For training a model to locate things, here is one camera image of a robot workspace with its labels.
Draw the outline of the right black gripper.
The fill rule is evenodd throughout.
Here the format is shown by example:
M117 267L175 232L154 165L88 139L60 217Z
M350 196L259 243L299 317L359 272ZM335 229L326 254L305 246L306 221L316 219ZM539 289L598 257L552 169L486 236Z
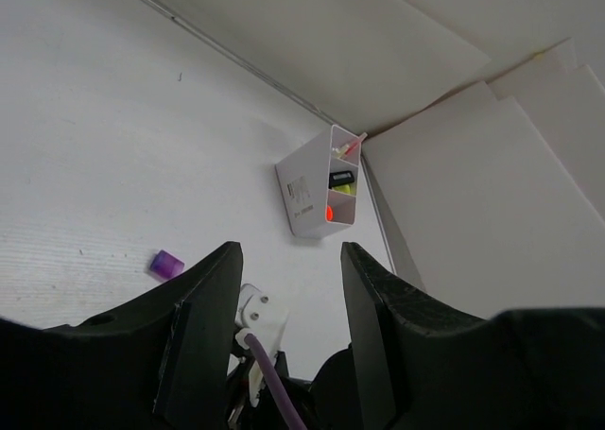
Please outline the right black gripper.
M282 413L265 383L258 395L258 405L253 406L249 396L249 374L254 357L250 351L232 353L238 360L227 376L226 428L227 429L288 429ZM311 382L289 375L284 352L278 352L276 371L285 391L302 418L306 429L321 429L315 400L311 394Z

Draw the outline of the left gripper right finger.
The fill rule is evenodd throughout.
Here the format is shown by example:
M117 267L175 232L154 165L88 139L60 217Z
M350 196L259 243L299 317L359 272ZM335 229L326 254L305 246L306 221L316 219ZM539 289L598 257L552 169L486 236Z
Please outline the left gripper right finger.
M311 393L330 429L600 429L604 312L461 312L345 243L350 345Z

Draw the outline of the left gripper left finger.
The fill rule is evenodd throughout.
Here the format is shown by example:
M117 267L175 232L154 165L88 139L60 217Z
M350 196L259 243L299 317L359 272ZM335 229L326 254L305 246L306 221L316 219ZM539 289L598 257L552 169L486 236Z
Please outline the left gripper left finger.
M223 429L243 253L227 242L179 277L77 326L1 323L5 429Z

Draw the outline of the yellow cap black highlighter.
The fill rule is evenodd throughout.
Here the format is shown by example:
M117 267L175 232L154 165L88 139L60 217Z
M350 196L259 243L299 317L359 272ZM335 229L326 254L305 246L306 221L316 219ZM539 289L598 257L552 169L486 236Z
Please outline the yellow cap black highlighter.
M331 190L335 191L335 192L339 192L341 194L349 195L349 196L356 195L355 186L353 183L335 186L335 187L332 187Z

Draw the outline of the pink cap black highlighter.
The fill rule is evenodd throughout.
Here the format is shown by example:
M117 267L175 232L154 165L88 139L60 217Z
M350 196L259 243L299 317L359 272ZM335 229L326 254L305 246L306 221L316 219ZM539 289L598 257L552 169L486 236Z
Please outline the pink cap black highlighter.
M341 170L331 172L328 178L328 187L335 189L337 187L351 185L355 182L355 174L351 170Z

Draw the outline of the pink clear pen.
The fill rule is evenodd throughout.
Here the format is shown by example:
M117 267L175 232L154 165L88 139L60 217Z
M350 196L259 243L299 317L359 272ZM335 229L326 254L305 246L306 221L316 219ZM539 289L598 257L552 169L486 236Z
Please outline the pink clear pen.
M359 146L361 146L361 144L366 139L366 137L367 137L367 133L364 132L361 135L359 135L356 139L354 139L352 142L345 144L344 146L341 146L341 147L346 146L347 149L340 159L345 158L345 157L349 156L350 154L352 154Z

